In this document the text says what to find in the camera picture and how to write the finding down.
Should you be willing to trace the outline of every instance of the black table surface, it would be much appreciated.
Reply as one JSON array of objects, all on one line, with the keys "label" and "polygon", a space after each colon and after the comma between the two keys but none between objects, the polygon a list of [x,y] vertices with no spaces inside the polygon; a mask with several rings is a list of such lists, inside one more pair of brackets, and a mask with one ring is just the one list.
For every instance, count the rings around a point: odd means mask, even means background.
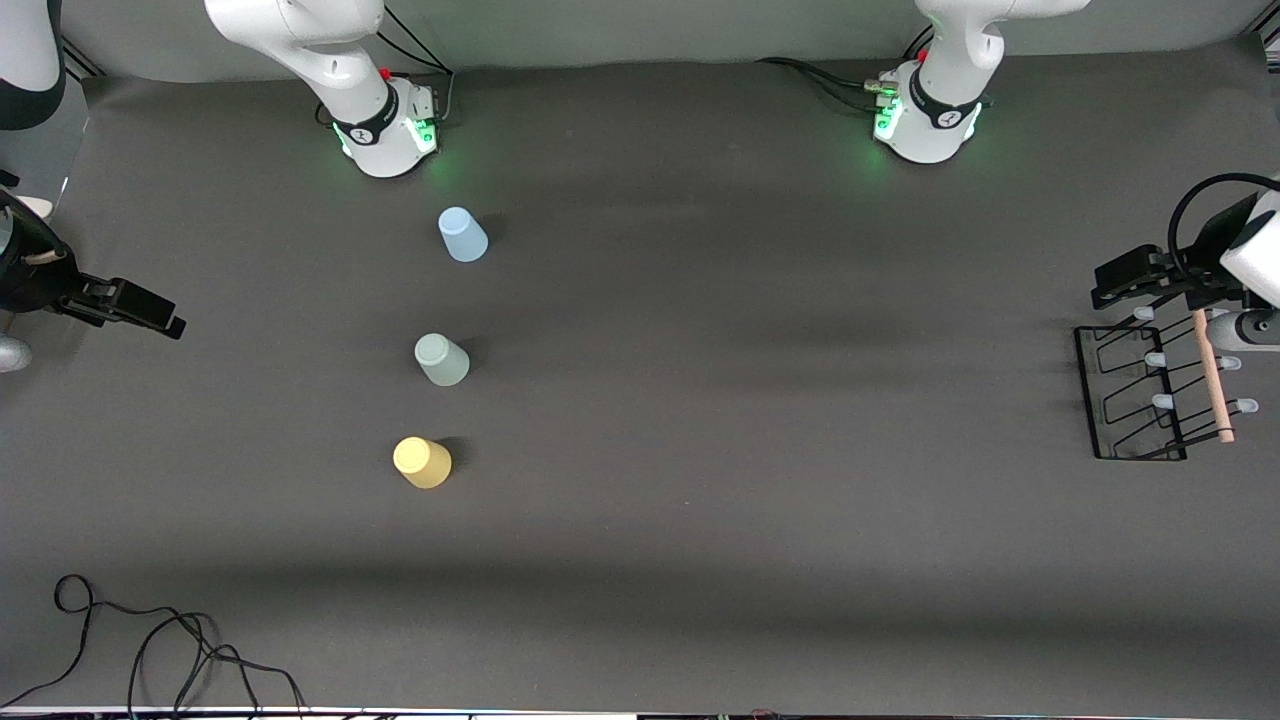
[{"label": "black table surface", "polygon": [[[316,705],[1280,712],[1277,360],[1228,378],[1263,406],[1236,446],[1106,464],[1071,350],[1123,313],[1096,265],[1280,165],[1257,38],[1010,59],[937,167],[759,64],[468,72],[390,181],[300,82],[90,90],[55,227],[191,324],[17,320],[3,694],[70,659],[76,571],[212,614]],[[462,384],[416,366],[428,332]],[[392,466],[410,434],[457,456],[440,488]],[[28,702],[123,702],[152,623],[104,614]],[[188,656],[160,641],[143,700]],[[200,702],[243,696],[221,670]]]}]

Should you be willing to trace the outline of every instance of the black cable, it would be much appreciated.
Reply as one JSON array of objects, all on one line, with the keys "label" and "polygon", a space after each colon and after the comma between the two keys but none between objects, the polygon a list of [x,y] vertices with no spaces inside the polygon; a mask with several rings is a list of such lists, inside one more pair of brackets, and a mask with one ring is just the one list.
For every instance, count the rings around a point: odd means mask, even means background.
[{"label": "black cable", "polygon": [[797,70],[813,73],[828,82],[833,82],[844,87],[856,87],[858,90],[863,88],[861,81],[842,78],[837,74],[829,73],[819,68],[818,65],[814,65],[813,63],[805,63],[804,60],[796,60],[795,58],[778,58],[778,56],[760,58],[759,60],[756,60],[756,63],[765,63],[769,65],[786,65],[788,68],[795,68]]},{"label": "black cable", "polygon": [[88,65],[86,65],[86,64],[84,64],[84,63],[83,63],[83,61],[82,61],[82,60],[81,60],[79,58],[77,58],[76,55],[73,55],[73,54],[70,54],[70,53],[67,53],[67,54],[65,54],[65,59],[67,59],[67,60],[69,60],[69,61],[68,61],[68,63],[64,63],[64,65],[65,65],[65,67],[68,67],[68,68],[69,68],[69,67],[72,67],[72,65],[76,65],[77,68],[79,68],[79,74],[81,74],[81,77],[99,77],[97,74],[95,74],[95,73],[93,73],[93,69],[92,69],[92,68],[90,68]]},{"label": "black cable", "polygon": [[[1172,261],[1174,268],[1178,268],[1178,272],[1180,272],[1183,277],[1192,277],[1190,273],[1187,272],[1187,265],[1183,263],[1183,256],[1178,249],[1178,228],[1183,223],[1183,215],[1187,213],[1187,208],[1190,206],[1192,201],[1196,200],[1197,195],[1203,192],[1206,188],[1224,182],[1247,182],[1280,192],[1280,181],[1254,173],[1222,173],[1220,176],[1203,179],[1198,182],[1196,187],[1188,190],[1187,195],[1178,201],[1178,206],[1174,208],[1172,217],[1169,218],[1169,258]],[[1199,274],[1194,277],[1194,282],[1202,287],[1210,287],[1208,282]]]},{"label": "black cable", "polygon": [[421,47],[430,59],[435,60],[435,67],[440,68],[442,70],[444,70],[445,73],[448,73],[451,76],[453,74],[453,70],[451,70],[449,67],[445,65],[443,60],[440,60],[439,58],[436,58],[435,53],[431,53],[431,49],[428,47],[425,42],[422,42],[421,40],[419,40],[417,36],[413,35],[413,31],[408,29],[408,26],[406,26],[404,23],[401,22],[401,19],[396,15],[396,10],[392,10],[390,8],[387,8],[387,14],[390,15],[393,20],[396,20],[396,24],[401,26],[401,29],[404,31],[404,35],[410,36],[410,38],[415,44],[417,44],[417,46]]},{"label": "black cable", "polygon": [[1253,32],[1262,32],[1262,28],[1267,27],[1267,23],[1270,23],[1276,17],[1276,13],[1280,13],[1280,5],[1271,8],[1271,12],[1267,13],[1267,17],[1254,23]]},{"label": "black cable", "polygon": [[442,73],[448,73],[449,72],[449,70],[444,69],[444,65],[440,65],[438,63],[433,63],[430,60],[419,58],[417,55],[410,53],[408,50],[404,50],[399,45],[396,45],[394,42],[392,42],[392,38],[389,38],[385,35],[383,35],[383,31],[378,31],[378,37],[380,37],[383,40],[383,42],[385,42],[387,45],[390,45],[393,50],[396,50],[401,55],[404,55],[410,60],[413,60],[415,63],[422,63],[424,65],[426,65],[429,68],[435,68],[435,69],[440,70]]},{"label": "black cable", "polygon": [[858,90],[861,90],[863,83],[860,83],[860,82],[845,79],[845,78],[842,78],[840,76],[828,73],[827,70],[824,70],[824,69],[822,69],[822,68],[819,68],[817,65],[813,65],[810,63],[805,63],[803,60],[796,60],[794,58],[762,58],[762,59],[756,60],[756,63],[765,63],[765,64],[771,64],[771,65],[783,65],[783,67],[794,68],[801,76],[804,76],[804,77],[809,78],[810,81],[813,81],[813,83],[815,86],[818,86],[818,90],[826,92],[828,96],[831,96],[833,100],[836,100],[841,105],[844,105],[846,108],[852,108],[854,110],[858,110],[860,113],[867,113],[867,114],[870,114],[870,115],[874,115],[874,114],[879,113],[879,108],[874,108],[872,105],[861,105],[859,102],[854,102],[852,100],[850,100],[850,99],[845,97],[844,95],[840,95],[838,92],[836,92],[836,90],[832,88],[831,86],[826,85],[826,82],[829,82],[829,83],[836,85],[837,87],[842,87],[842,88],[858,88]]},{"label": "black cable", "polygon": [[77,63],[83,65],[84,69],[87,69],[91,76],[101,77],[106,74],[106,70],[104,70],[101,65],[90,60],[88,55],[86,55],[79,47],[76,47],[76,44],[73,44],[70,40],[63,37],[61,41],[63,41],[63,51],[74,58]]},{"label": "black cable", "polygon": [[[65,602],[63,602],[63,592],[65,591],[67,584],[69,582],[78,582],[84,588],[84,594],[87,600],[83,606],[69,607]],[[79,615],[82,612],[84,614],[84,624],[81,626],[81,638],[79,638],[79,646],[76,650],[76,657],[72,659],[70,665],[67,666],[67,670],[63,670],[61,675],[54,678],[52,680],[49,680],[47,683],[41,683],[38,685],[31,687],[18,693],[15,697],[9,700],[4,705],[0,705],[0,708],[9,707],[10,705],[22,701],[31,693],[56,685],[58,683],[65,680],[76,670],[76,667],[79,666],[81,660],[84,657],[84,647],[88,643],[88,629],[93,621],[93,612],[100,607],[110,607],[116,612],[122,612],[124,615],[134,615],[134,616],[154,615],[156,612],[169,614],[169,618],[161,620],[159,625],[156,625],[155,628],[151,629],[150,633],[147,633],[146,638],[142,641],[142,644],[138,647],[137,653],[133,656],[133,666],[129,671],[129,687],[127,696],[127,702],[128,702],[127,711],[129,717],[133,717],[133,691],[134,687],[137,685],[138,673],[142,669],[142,660],[146,656],[147,647],[150,646],[151,641],[156,637],[156,634],[160,633],[160,630],[168,628],[174,623],[177,623],[183,630],[186,630],[188,635],[191,635],[192,639],[196,641],[196,659],[192,661],[191,671],[187,674],[187,679],[182,685],[182,691],[179,691],[178,696],[174,698],[174,705],[173,705],[174,717],[178,716],[183,701],[187,698],[187,694],[191,692],[191,688],[196,684],[196,680],[200,678],[201,673],[204,673],[206,667],[209,667],[211,664],[215,662],[225,662],[229,665],[234,665],[239,670],[241,682],[244,685],[244,692],[248,696],[250,702],[253,705],[255,711],[261,710],[261,703],[257,700],[257,694],[253,692],[252,683],[250,683],[248,670],[257,670],[260,673],[271,673],[283,675],[284,679],[289,683],[289,691],[293,693],[293,701],[294,705],[297,705],[298,707],[300,716],[302,714],[302,706],[306,705],[306,701],[302,697],[302,691],[298,688],[298,684],[293,679],[293,675],[291,675],[288,671],[282,670],[279,667],[271,667],[269,665],[260,665],[257,662],[251,662],[248,660],[244,660],[243,657],[241,657],[239,651],[237,651],[236,647],[232,644],[228,643],[221,643],[218,646],[212,644],[205,635],[205,626],[201,623],[201,620],[207,621],[210,629],[214,629],[214,619],[205,612],[179,612],[177,609],[169,606],[152,607],[150,610],[136,610],[106,600],[96,600],[93,597],[93,587],[90,584],[88,579],[86,579],[83,575],[76,575],[76,574],[64,575],[61,579],[58,580],[58,584],[54,585],[54,607],[56,607],[59,611],[67,615]]]},{"label": "black cable", "polygon": [[927,28],[924,28],[924,29],[920,31],[920,35],[915,36],[915,40],[913,40],[911,44],[906,46],[906,50],[902,51],[902,59],[904,60],[911,60],[913,59],[913,56],[915,55],[915,53],[913,53],[913,50],[915,50],[915,44],[916,42],[920,42],[920,41],[928,42],[924,38],[924,36],[929,35],[929,31],[932,31],[932,29],[933,29],[933,26],[929,24],[929,27],[927,27]]}]

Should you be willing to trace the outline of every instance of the wooden dowel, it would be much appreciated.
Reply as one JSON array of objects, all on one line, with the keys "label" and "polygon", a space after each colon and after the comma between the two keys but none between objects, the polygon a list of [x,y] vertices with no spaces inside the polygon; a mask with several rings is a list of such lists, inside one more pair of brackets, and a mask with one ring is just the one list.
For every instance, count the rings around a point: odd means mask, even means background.
[{"label": "wooden dowel", "polygon": [[1208,404],[1213,409],[1213,424],[1217,425],[1217,439],[1219,442],[1235,442],[1231,413],[1226,409],[1226,395],[1222,393],[1222,378],[1217,374],[1217,352],[1208,342],[1208,315],[1204,310],[1196,310],[1193,315],[1196,320],[1196,345],[1199,346],[1201,364],[1204,365],[1204,387],[1208,388]]}]

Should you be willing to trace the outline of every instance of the black metal rack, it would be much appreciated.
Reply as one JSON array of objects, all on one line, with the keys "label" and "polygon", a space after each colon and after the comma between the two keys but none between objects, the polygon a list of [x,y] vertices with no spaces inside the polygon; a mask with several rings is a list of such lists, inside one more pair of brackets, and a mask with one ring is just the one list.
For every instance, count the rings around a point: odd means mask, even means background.
[{"label": "black metal rack", "polygon": [[[1171,365],[1170,348],[1194,327],[1190,315],[1155,327],[1160,305],[1139,307],[1115,325],[1074,331],[1089,439],[1100,460],[1178,462],[1187,460],[1187,448],[1219,437],[1212,420],[1202,423],[1212,407],[1179,414],[1185,405],[1181,393],[1204,382],[1204,374],[1184,379],[1188,370],[1201,368],[1198,359]],[[1216,360],[1226,369],[1240,364],[1235,357]],[[1234,416],[1254,411],[1257,404],[1236,398],[1228,407]]]}]

